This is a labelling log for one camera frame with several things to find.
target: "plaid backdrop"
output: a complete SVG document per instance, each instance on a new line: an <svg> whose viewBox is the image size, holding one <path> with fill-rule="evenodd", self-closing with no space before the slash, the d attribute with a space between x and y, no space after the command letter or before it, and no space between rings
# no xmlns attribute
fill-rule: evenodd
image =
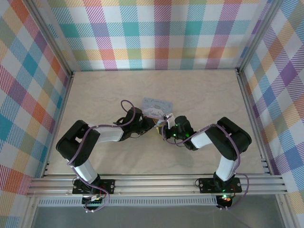
<svg viewBox="0 0 304 228"><path fill-rule="evenodd" d="M79 69L91 71L235 68L270 1L35 2L70 63L74 59Z"/></svg>
<svg viewBox="0 0 304 228"><path fill-rule="evenodd" d="M17 227L68 77L21 0L0 6L0 228Z"/></svg>
<svg viewBox="0 0 304 228"><path fill-rule="evenodd" d="M246 46L245 46L245 48L243 49L243 52L242 52L242 54L241 54L241 57L240 57L240 59L238 60L238 63L237 63L237 65L236 65L235 67L239 67L240 64L241 64L241 62L243 61L244 56L245 56L245 54L247 53L248 48L250 47L252 41L253 41L254 38L256 37L256 33L257 33L257 31L259 30L259 28L260 28L260 26L261 26L261 24L262 24L262 21L264 20L264 18L265 18L265 16L266 16L267 12L268 12L268 10L269 10L270 4L271 4L272 2L273 2L273 0L267 0L267 3L266 3L266 5L264 6L261 15L259 16L259 18L258 18L258 20L257 20L257 23L256 23L254 29L252 30L252 32L251 32L251 34L250 34L250 37L249 37L249 39L247 40Z"/></svg>
<svg viewBox="0 0 304 228"><path fill-rule="evenodd" d="M245 70L276 174L304 227L304 1L285 0Z"/></svg>

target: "gray floor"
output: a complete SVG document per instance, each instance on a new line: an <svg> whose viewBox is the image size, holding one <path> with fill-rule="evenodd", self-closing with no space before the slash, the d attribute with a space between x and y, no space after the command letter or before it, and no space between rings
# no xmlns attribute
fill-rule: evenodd
<svg viewBox="0 0 304 228"><path fill-rule="evenodd" d="M97 213L85 213L80 207L39 207L35 216L33 228L284 227L275 196L247 196L230 212L206 206L111 206Z"/></svg>

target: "aluminum frame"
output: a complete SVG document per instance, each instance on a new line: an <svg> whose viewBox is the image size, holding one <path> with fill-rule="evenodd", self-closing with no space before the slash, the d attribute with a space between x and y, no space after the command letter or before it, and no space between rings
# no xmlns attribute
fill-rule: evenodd
<svg viewBox="0 0 304 228"><path fill-rule="evenodd" d="M273 20L273 18L276 16L276 13L280 9L281 5L283 4L284 0L273 0L271 2L271 5L265 15L264 20L262 21L252 43L250 44L250 47L248 48L247 52L245 53L245 56L240 63L240 70L243 71L248 63L250 62L254 52L256 51L260 41L263 39L264 35L266 34L268 28L270 27L270 24Z"/></svg>
<svg viewBox="0 0 304 228"><path fill-rule="evenodd" d="M256 142L258 144L258 148L260 151L262 161L266 162L267 168L269 169L269 173L274 174L274 170L273 170L272 166L270 165L271 164L270 159L266 153L265 144L262 139L262 135L259 130L257 120L254 116L254 111L252 109L252 106L250 105L249 94L245 88L245 84L243 81L244 75L245 75L244 71L241 71L240 69L236 69L236 76L238 79L237 81L238 81L240 91L243 96L243 100L244 100L247 114L248 114L248 117L249 117L249 120L251 123L251 127L253 129ZM285 223L285 226L287 228L299 228L300 224L298 222L298 219L296 218L295 211L291 206L289 196L287 194L286 195L276 195L276 200L279 205L280 212L281 212L283 221Z"/></svg>
<svg viewBox="0 0 304 228"><path fill-rule="evenodd" d="M28 197L70 197L72 181L75 175L49 175L33 179L28 190ZM175 175L101 175L102 179L114 179L115 191L111 197L139 196L202 196L219 195L218 193L200 193L195 181L198 178L212 178L213 175L175 174ZM243 190L247 180L238 175ZM248 195L286 194L283 178L277 175L248 174Z"/></svg>
<svg viewBox="0 0 304 228"><path fill-rule="evenodd" d="M23 2L26 5L26 7L28 8L31 15L33 16L33 19L37 23L37 25L39 27L39 30L41 31L41 33L45 37L47 43L51 47L51 49L54 52L56 58L58 59L61 66L63 67L64 71L66 72L66 74L68 74L71 77L72 74L73 74L73 70L70 68L65 56L63 55L60 47L58 46L57 42L55 41L52 33L50 32L50 30L48 28L48 25L46 24L46 22L42 18L38 7L36 6L36 4L34 3L33 0L23 0Z"/></svg>
<svg viewBox="0 0 304 228"><path fill-rule="evenodd" d="M48 148L46 159L44 160L44 163L43 163L43 169L42 169L41 174L40 174L41 178L44 177L44 174L47 170L47 166L49 165L49 158L51 156L51 152L54 149L55 144L56 144L55 140L57 138L59 128L60 128L60 124L61 124L61 121L62 121L62 117L63 117L63 114L65 112L65 108L66 108L66 105L67 105L68 96L69 96L71 88L72 88L73 80L74 80L74 75L72 75L67 82L66 94L65 94L65 97L63 98L63 103L62 103L62 106L60 108L57 123L55 125L54 134L52 136L51 144Z"/></svg>

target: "colorful plaid fabric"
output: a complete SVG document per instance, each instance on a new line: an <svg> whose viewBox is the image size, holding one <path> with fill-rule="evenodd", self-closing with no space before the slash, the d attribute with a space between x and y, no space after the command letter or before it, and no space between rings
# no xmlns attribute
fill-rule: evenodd
<svg viewBox="0 0 304 228"><path fill-rule="evenodd" d="M285 0L245 70L275 174L304 227L304 1Z"/></svg>
<svg viewBox="0 0 304 228"><path fill-rule="evenodd" d="M263 11L262 11L260 17L258 18L257 23L256 23L254 29L253 29L252 32L251 32L250 38L248 39L248 41L247 41L247 43L246 43L246 46L245 46L245 48L244 48L244 50L243 50L243 52L242 52L241 58L239 59L239 61L238 61L238 63L237 63L237 67L240 66L241 62L242 62L243 59L244 59L245 54L246 54L247 51L248 51L248 48L250 47L252 41L255 39L256 33L257 33L257 31L259 30L259 28L260 28L260 26L261 26L261 24L262 24L262 21L264 20L264 18L265 18L266 14L267 14L267 12L268 12L268 10L269 10L269 7L270 7L272 1L273 1L273 0L267 0L267 3L266 3L266 5L265 5L264 8L263 8Z"/></svg>
<svg viewBox="0 0 304 228"><path fill-rule="evenodd" d="M21 0L0 6L0 228L18 226L68 77Z"/></svg>
<svg viewBox="0 0 304 228"><path fill-rule="evenodd" d="M55 21L42 14L83 71L235 68L261 2L49 0Z"/></svg>

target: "ventilation grille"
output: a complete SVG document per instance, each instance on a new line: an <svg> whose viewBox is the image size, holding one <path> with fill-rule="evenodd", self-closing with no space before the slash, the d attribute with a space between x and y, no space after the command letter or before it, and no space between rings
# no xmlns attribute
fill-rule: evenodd
<svg viewBox="0 0 304 228"><path fill-rule="evenodd" d="M80 197L40 198L39 207L75 207L81 206ZM215 196L199 197L119 197L111 198L108 206L190 206L216 205Z"/></svg>

